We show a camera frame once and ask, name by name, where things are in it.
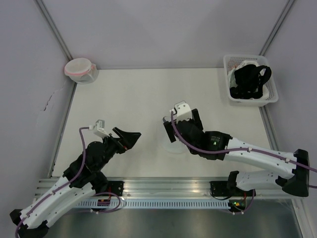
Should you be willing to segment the black bra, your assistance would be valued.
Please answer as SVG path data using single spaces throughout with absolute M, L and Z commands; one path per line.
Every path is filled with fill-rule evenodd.
M 234 71 L 236 86 L 230 87 L 230 95 L 234 99 L 260 99 L 263 86 L 272 75 L 271 68 L 266 65 L 248 64 Z

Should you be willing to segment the round mesh laundry bag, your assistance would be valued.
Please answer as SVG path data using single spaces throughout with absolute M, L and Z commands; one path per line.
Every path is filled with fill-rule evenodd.
M 182 154 L 186 152 L 186 146 L 178 139 L 171 143 L 164 125 L 160 129 L 160 141 L 162 148 L 172 154 Z

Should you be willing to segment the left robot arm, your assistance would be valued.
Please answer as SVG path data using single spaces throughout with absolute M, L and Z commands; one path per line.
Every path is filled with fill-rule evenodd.
M 117 127 L 113 128 L 117 135 L 113 137 L 98 124 L 79 128 L 80 133 L 83 130 L 92 131 L 101 141 L 86 145 L 81 138 L 82 153 L 57 182 L 27 208 L 14 209 L 10 213 L 16 224 L 15 237 L 43 238 L 50 227 L 80 201 L 94 195 L 108 195 L 108 180 L 102 169 L 114 155 L 132 149 L 141 137 L 139 132 L 126 132 Z

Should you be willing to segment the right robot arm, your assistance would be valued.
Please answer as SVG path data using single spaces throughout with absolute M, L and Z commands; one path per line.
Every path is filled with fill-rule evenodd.
M 197 109 L 191 110 L 190 117 L 185 120 L 177 120 L 177 112 L 171 112 L 162 120 L 170 142 L 179 140 L 193 155 L 212 161 L 244 163 L 261 169 L 248 173 L 230 172 L 226 183 L 230 195 L 277 186 L 287 194 L 308 197 L 310 170 L 306 150 L 268 150 L 220 131 L 205 131 Z

